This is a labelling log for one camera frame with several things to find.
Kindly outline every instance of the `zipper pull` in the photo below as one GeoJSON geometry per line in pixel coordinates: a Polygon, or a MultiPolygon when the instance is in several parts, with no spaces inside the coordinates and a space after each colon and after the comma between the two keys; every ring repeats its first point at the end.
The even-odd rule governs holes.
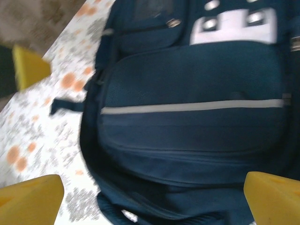
{"type": "Polygon", "coordinates": [[[181,24],[181,20],[171,19],[166,24],[169,28],[177,27],[179,24],[181,24]]]}

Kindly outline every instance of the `white label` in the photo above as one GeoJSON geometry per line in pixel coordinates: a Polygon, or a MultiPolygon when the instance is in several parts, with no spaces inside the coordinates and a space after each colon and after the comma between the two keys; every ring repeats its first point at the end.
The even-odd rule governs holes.
{"type": "Polygon", "coordinates": [[[205,18],[194,23],[190,44],[204,44],[221,41],[257,41],[274,44],[277,41],[277,16],[272,8],[263,9],[264,24],[247,26],[248,9],[227,11],[217,16],[217,30],[203,31],[205,18]]]}

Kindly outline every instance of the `metal grommet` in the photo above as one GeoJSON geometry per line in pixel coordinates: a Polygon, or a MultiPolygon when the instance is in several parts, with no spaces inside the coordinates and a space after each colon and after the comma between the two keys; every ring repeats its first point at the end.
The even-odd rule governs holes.
{"type": "Polygon", "coordinates": [[[261,12],[256,12],[256,13],[250,14],[247,17],[248,23],[255,23],[255,22],[261,21],[262,19],[263,19],[263,14],[261,12]]]}
{"type": "Polygon", "coordinates": [[[210,10],[213,10],[213,9],[217,8],[219,5],[220,5],[219,0],[212,0],[208,3],[206,3],[204,8],[205,8],[206,11],[210,11],[210,10]]]}
{"type": "Polygon", "coordinates": [[[206,30],[209,30],[209,29],[212,29],[214,28],[216,25],[217,25],[217,20],[216,19],[211,19],[211,20],[208,20],[206,21],[204,24],[203,24],[203,27],[206,29],[206,30]]]}

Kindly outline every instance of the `fabric strap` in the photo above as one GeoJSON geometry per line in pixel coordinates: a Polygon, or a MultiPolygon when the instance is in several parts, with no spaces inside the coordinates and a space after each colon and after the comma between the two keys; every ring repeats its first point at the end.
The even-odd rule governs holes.
{"type": "Polygon", "coordinates": [[[84,102],[72,102],[62,99],[54,99],[51,105],[50,115],[54,115],[59,109],[69,109],[74,112],[83,112],[84,102]]]}
{"type": "Polygon", "coordinates": [[[198,217],[188,218],[180,221],[162,218],[141,218],[137,223],[128,219],[117,206],[111,204],[101,192],[97,196],[97,202],[101,212],[113,224],[119,225],[225,225],[225,220],[220,213],[209,213],[198,217]]]}

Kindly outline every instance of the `reflective strip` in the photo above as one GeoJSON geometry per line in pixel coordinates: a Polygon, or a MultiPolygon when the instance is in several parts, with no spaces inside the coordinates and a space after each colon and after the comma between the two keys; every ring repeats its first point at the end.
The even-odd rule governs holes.
{"type": "Polygon", "coordinates": [[[281,108],[284,106],[282,99],[270,100],[231,100],[219,102],[202,102],[170,105],[142,105],[127,107],[104,107],[101,114],[130,114],[130,113],[162,113],[203,111],[228,108],[281,108]]]}

